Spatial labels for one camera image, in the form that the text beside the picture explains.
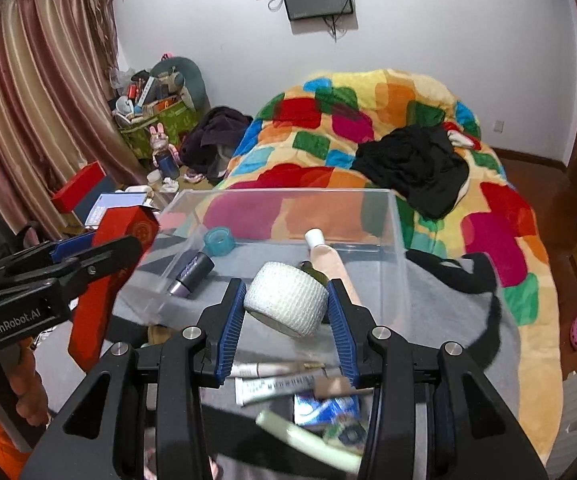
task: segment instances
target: stuffed toy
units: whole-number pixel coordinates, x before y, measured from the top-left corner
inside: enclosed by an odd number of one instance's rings
[[[174,158],[175,163],[179,166],[180,165],[180,154],[177,151],[177,148],[173,144],[169,144],[168,135],[164,132],[164,125],[162,123],[158,123],[157,129],[155,126],[151,126],[149,128],[149,132],[151,132],[151,148],[153,148],[153,164],[157,168],[157,161],[155,160],[155,153],[161,152],[163,150],[168,149],[171,152],[172,158]]]
[[[164,54],[162,60],[151,69],[151,77],[167,84],[170,93],[181,93],[186,89],[192,106],[201,110],[206,101],[206,87],[198,66],[186,57]]]

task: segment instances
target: green bottle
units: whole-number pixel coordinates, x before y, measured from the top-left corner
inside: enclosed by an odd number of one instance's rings
[[[299,267],[297,267],[297,268],[299,270],[302,270],[302,272],[307,273],[316,282],[319,282],[324,288],[326,288],[326,285],[328,285],[329,280],[326,277],[325,273],[320,272],[319,270],[313,269],[313,265],[308,260],[300,263]]]

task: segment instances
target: wooden floor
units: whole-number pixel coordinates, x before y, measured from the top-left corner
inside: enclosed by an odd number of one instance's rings
[[[577,315],[577,274],[569,259],[577,241],[577,197],[566,175],[531,162],[501,159],[509,181],[535,210],[540,237],[549,253],[560,309],[563,378],[577,371],[569,329]]]

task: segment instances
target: patchwork comforter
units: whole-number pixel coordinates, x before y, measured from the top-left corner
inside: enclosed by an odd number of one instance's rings
[[[546,462],[563,403],[557,295],[533,210],[509,185],[493,150],[480,142],[469,108],[424,75],[377,70],[320,75],[272,99],[248,128],[220,188],[370,187],[350,170],[361,142],[406,124],[459,130],[473,148],[469,189],[432,221],[398,197],[405,245],[442,258],[488,254],[521,336],[519,420]]]

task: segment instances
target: pink lotion bottle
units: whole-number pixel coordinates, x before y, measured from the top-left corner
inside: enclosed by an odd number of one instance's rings
[[[329,280],[336,278],[342,280],[351,303],[361,305],[358,293],[355,291],[340,255],[331,246],[326,245],[323,232],[320,229],[311,229],[307,231],[304,238],[311,250],[310,260],[313,269],[325,274]]]

